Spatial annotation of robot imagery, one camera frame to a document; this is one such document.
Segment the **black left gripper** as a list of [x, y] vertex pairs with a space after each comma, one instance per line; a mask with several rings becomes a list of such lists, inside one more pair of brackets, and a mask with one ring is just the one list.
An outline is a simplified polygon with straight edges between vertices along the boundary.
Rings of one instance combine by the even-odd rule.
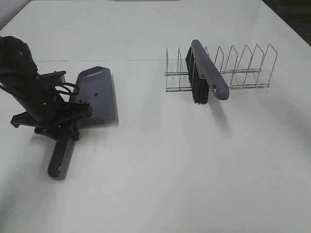
[[40, 99], [38, 97], [16, 97], [25, 112], [14, 115], [10, 123], [18, 128], [29, 126], [34, 133], [57, 140], [61, 134], [72, 140], [79, 139], [77, 121], [92, 116], [92, 107], [88, 103], [66, 102], [62, 97], [56, 100]]

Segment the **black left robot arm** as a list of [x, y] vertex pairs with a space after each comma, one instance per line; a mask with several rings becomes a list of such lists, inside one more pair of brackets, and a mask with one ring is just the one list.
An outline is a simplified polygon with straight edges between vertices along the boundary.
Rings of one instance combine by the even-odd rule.
[[89, 118], [92, 107], [86, 102], [65, 101], [62, 95], [76, 96], [80, 88], [65, 81], [65, 71], [40, 75], [27, 43], [13, 36], [0, 39], [0, 88], [25, 109], [14, 115], [11, 124], [30, 126], [35, 133], [53, 139], [68, 135], [78, 140], [77, 121]]

